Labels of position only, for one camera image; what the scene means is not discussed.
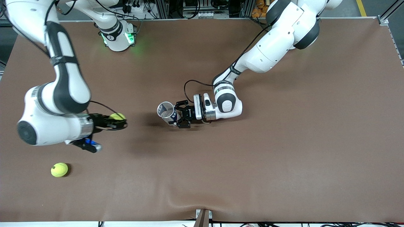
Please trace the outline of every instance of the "table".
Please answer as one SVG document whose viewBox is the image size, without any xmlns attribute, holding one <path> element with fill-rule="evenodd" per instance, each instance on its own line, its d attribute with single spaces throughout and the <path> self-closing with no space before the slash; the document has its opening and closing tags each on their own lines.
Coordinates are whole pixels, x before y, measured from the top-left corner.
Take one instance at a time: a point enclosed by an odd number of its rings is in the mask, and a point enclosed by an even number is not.
<svg viewBox="0 0 404 227">
<path fill-rule="evenodd" d="M 188 79 L 211 81 L 257 24 L 145 21 L 121 53 L 93 23 L 63 25 L 92 99 L 129 127 L 96 134 L 96 154 L 21 141 L 24 94 L 55 73 L 19 37 L 0 83 L 0 221 L 179 220 L 198 208 L 217 221 L 403 221 L 404 71 L 376 19 L 323 19 L 312 46 L 240 76 L 241 116 L 186 130 L 168 127 L 157 105 L 184 100 Z M 212 93 L 198 84 L 187 92 Z M 58 162 L 72 166 L 68 177 L 50 174 Z"/>
</svg>

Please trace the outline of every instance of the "orange object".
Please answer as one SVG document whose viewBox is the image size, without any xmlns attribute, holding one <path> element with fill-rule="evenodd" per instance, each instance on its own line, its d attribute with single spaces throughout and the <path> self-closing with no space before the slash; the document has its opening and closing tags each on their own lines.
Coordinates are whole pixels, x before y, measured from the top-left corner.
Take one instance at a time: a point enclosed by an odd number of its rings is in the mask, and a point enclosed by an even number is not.
<svg viewBox="0 0 404 227">
<path fill-rule="evenodd" d="M 261 15 L 261 10 L 258 8 L 254 8 L 251 13 L 251 17 L 258 18 Z"/>
<path fill-rule="evenodd" d="M 261 17 L 265 17 L 267 15 L 267 11 L 268 11 L 268 6 L 264 6 L 261 9 Z"/>
<path fill-rule="evenodd" d="M 265 1 L 264 0 L 255 0 L 255 4 L 257 5 L 258 8 L 263 8 L 265 6 Z"/>
</svg>

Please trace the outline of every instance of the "green led light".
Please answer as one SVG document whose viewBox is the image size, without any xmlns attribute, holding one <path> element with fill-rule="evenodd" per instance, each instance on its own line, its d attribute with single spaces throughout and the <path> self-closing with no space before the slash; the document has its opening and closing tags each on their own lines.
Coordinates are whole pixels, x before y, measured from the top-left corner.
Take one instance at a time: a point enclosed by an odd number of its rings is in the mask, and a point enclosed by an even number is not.
<svg viewBox="0 0 404 227">
<path fill-rule="evenodd" d="M 129 44 L 132 44 L 132 43 L 135 42 L 133 33 L 129 33 L 129 34 L 128 34 L 128 33 L 125 33 L 125 36 L 126 36 L 126 39 L 127 39 L 128 42 L 129 42 Z"/>
<path fill-rule="evenodd" d="M 102 33 L 101 33 L 101 36 L 102 36 L 102 39 L 104 39 L 105 45 L 107 45 L 107 41 L 105 40 L 105 37 L 104 37 L 104 35 Z"/>
</svg>

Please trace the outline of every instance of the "yellow tape line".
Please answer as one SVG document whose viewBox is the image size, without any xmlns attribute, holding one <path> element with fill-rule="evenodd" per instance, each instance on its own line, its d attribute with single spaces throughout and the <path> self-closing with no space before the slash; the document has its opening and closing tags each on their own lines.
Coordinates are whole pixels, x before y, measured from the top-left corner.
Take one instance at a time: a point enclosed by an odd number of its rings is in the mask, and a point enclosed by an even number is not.
<svg viewBox="0 0 404 227">
<path fill-rule="evenodd" d="M 356 0 L 356 3 L 358 4 L 360 15 L 362 17 L 367 17 L 366 12 L 365 12 L 365 8 L 363 7 L 363 4 L 362 4 L 362 0 Z"/>
</svg>

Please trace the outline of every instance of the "metal frame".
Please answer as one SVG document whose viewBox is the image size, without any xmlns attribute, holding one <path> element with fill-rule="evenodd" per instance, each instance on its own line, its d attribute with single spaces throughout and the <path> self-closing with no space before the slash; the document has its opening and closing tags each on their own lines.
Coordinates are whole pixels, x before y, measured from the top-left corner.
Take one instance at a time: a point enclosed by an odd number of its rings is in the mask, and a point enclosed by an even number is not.
<svg viewBox="0 0 404 227">
<path fill-rule="evenodd" d="M 387 25 L 388 18 L 404 3 L 404 0 L 396 0 L 382 15 L 377 17 L 380 25 Z"/>
<path fill-rule="evenodd" d="M 251 16 L 255 7 L 255 0 L 246 0 L 240 12 L 240 17 Z"/>
<path fill-rule="evenodd" d="M 393 43 L 394 43 L 394 47 L 396 48 L 396 51 L 397 51 L 397 53 L 398 53 L 398 57 L 400 58 L 400 62 L 401 62 L 401 64 L 403 65 L 403 68 L 404 68 L 404 60 L 403 60 L 403 58 L 401 57 L 400 52 L 398 51 L 396 41 L 394 40 L 393 34 L 391 33 L 390 27 L 389 27 L 388 25 L 387 25 L 387 28 L 389 29 L 389 33 L 390 33 L 391 39 L 393 40 Z"/>
<path fill-rule="evenodd" d="M 209 227 L 209 210 L 202 209 L 198 213 L 194 227 Z"/>
<path fill-rule="evenodd" d="M 157 11 L 160 19 L 168 19 L 168 4 L 165 0 L 156 0 Z"/>
</svg>

